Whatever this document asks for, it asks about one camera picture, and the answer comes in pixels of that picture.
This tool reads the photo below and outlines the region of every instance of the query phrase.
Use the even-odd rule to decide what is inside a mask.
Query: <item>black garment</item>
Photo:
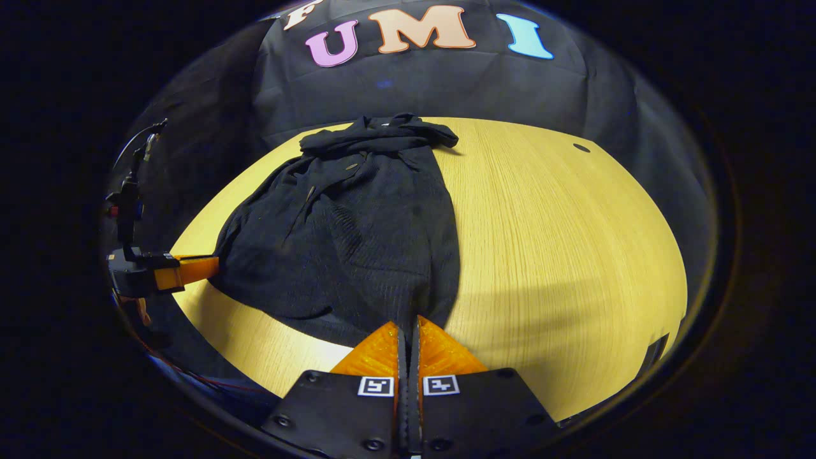
[[[227,220],[212,284],[342,345],[388,320],[410,332],[417,314],[444,326],[459,287],[459,242],[431,146],[458,140],[413,114],[306,136],[303,155]]]

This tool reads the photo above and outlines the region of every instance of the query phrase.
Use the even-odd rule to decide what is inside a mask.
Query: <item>light wood tabletop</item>
[[[591,141],[555,131],[423,120],[459,136],[453,149],[434,150],[453,199],[461,259],[446,332],[488,368],[515,368],[555,421],[622,389],[647,346],[667,333],[664,353],[671,348],[686,306],[681,254],[659,209],[623,167]],[[299,140],[309,133],[227,185],[171,253],[212,253],[230,213],[300,155]],[[280,396],[304,370],[329,371],[351,350],[289,328],[206,280],[173,296],[230,363]]]

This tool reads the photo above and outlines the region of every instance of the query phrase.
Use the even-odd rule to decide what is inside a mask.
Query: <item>wooden table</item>
[[[623,388],[661,336],[668,333],[672,346],[686,304],[680,251],[658,208],[614,159],[591,141],[537,127],[424,120],[460,138],[454,149],[434,150],[459,232],[459,296],[445,327],[451,336],[488,368],[516,368],[556,421]],[[211,253],[233,209],[299,156],[309,133],[227,185],[171,253]],[[207,281],[174,297],[230,363],[280,396],[302,371],[328,371],[350,351]]]

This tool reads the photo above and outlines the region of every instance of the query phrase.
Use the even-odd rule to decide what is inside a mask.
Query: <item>pink letter u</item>
[[[357,25],[357,21],[350,20],[335,27],[335,31],[340,32],[340,37],[343,39],[343,50],[337,54],[329,54],[326,47],[328,32],[318,33],[306,40],[306,46],[312,51],[312,59],[314,59],[315,64],[321,67],[334,67],[354,57],[357,54],[357,35],[354,34],[355,25]]]

